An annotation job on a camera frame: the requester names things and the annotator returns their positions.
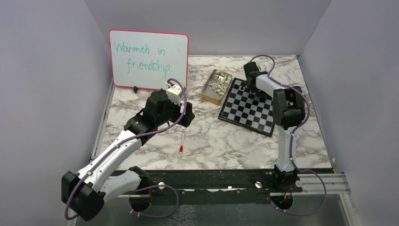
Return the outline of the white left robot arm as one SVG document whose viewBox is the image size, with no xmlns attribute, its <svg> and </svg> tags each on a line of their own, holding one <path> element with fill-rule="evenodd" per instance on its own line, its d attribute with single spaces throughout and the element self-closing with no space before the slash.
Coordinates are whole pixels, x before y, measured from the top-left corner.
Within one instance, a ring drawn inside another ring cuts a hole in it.
<svg viewBox="0 0 399 226">
<path fill-rule="evenodd" d="M 65 203 L 64 217 L 93 219 L 106 201 L 127 191 L 143 193 L 148 187 L 146 173 L 138 167 L 122 175 L 110 175 L 134 151 L 140 149 L 154 135 L 175 125 L 188 127 L 195 115 L 187 100 L 185 88 L 177 86 L 154 91 L 145 107 L 124 125 L 115 141 L 94 161 L 78 172 L 66 172 L 61 179 L 61 200 Z"/>
</svg>

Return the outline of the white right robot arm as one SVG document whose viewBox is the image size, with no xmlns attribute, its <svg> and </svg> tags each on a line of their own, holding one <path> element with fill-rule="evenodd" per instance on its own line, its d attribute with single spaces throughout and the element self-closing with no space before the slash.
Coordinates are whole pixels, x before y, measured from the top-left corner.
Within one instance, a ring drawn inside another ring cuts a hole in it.
<svg viewBox="0 0 399 226">
<path fill-rule="evenodd" d="M 305 102 L 300 87 L 284 85 L 260 71 L 256 62 L 244 66 L 247 87 L 258 96 L 272 98 L 272 118 L 279 132 L 278 158 L 274 165 L 271 185 L 279 192 L 284 191 L 297 180 L 295 148 L 297 127 L 305 119 Z"/>
</svg>

